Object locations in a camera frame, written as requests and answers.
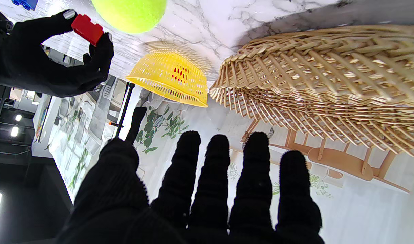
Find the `wall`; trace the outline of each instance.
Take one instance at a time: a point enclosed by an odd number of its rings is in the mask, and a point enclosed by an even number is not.
[[[396,243],[414,243],[414,186],[404,207],[397,211],[401,218],[398,222]]]
[[[37,105],[32,104],[32,100],[23,97],[20,102],[15,101],[14,108],[35,113]]]
[[[50,243],[72,208],[52,159],[0,163],[0,193],[0,244]]]

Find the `marble surface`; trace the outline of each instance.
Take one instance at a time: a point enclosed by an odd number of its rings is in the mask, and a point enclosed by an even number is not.
[[[254,38],[347,24],[414,24],[414,0],[168,0],[156,28],[126,34],[108,25],[90,0],[40,0],[35,11],[0,0],[0,11],[13,22],[71,8],[89,15],[112,33],[112,75],[125,79],[146,53],[145,45],[162,42],[196,54],[207,67],[208,87],[217,78],[222,61]],[[73,32],[52,37],[44,44],[79,60],[88,50],[87,41]]]

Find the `blue lego brick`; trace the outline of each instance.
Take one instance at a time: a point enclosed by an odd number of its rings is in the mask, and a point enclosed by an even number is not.
[[[22,5],[26,10],[35,10],[38,0],[12,0],[14,5]]]

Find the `red lego brick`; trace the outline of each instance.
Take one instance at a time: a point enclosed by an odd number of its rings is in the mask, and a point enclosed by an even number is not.
[[[72,28],[74,32],[89,41],[93,46],[97,46],[97,42],[103,35],[103,28],[98,24],[91,23],[91,19],[87,15],[78,14],[72,23]]]

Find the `black pole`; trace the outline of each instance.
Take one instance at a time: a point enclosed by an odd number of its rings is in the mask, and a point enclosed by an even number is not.
[[[2,93],[1,101],[0,101],[0,115],[2,113],[2,109],[4,108],[5,100],[10,98],[11,88],[7,86],[4,88],[4,92]]]
[[[126,99],[126,102],[124,103],[123,111],[121,111],[121,119],[120,119],[120,122],[118,123],[117,134],[116,134],[115,137],[120,136],[121,126],[123,125],[125,113],[127,111],[128,102],[130,101],[131,92],[133,91],[134,84],[130,83],[130,82],[127,82],[126,83],[126,90],[127,90],[127,88],[128,88],[127,99]]]

